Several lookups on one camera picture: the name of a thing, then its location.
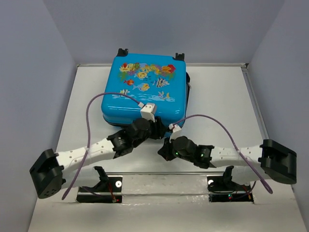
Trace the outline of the blue hard-shell suitcase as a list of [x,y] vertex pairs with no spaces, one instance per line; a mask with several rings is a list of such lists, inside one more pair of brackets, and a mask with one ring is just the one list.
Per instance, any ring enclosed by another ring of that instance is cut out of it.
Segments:
[[147,55],[120,48],[111,65],[101,111],[107,123],[126,126],[140,117],[136,102],[153,103],[155,115],[168,126],[186,116],[189,91],[183,53]]

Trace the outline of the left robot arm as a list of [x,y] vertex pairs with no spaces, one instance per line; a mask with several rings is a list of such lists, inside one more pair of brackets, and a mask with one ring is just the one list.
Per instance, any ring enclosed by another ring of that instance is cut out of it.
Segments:
[[154,120],[138,118],[121,129],[90,146],[65,152],[43,151],[29,170],[38,198],[46,199],[71,184],[71,173],[80,173],[85,166],[102,160],[127,155],[147,139],[162,139],[167,127],[160,117]]

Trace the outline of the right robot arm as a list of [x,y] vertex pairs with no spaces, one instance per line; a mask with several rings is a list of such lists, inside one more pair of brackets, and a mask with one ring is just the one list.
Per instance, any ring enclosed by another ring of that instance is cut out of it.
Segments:
[[201,169],[225,167],[219,182],[226,189],[257,180],[265,183],[267,179],[286,185],[297,183],[297,154],[270,139],[236,149],[197,145],[185,136],[166,138],[158,154],[166,161],[179,158]]

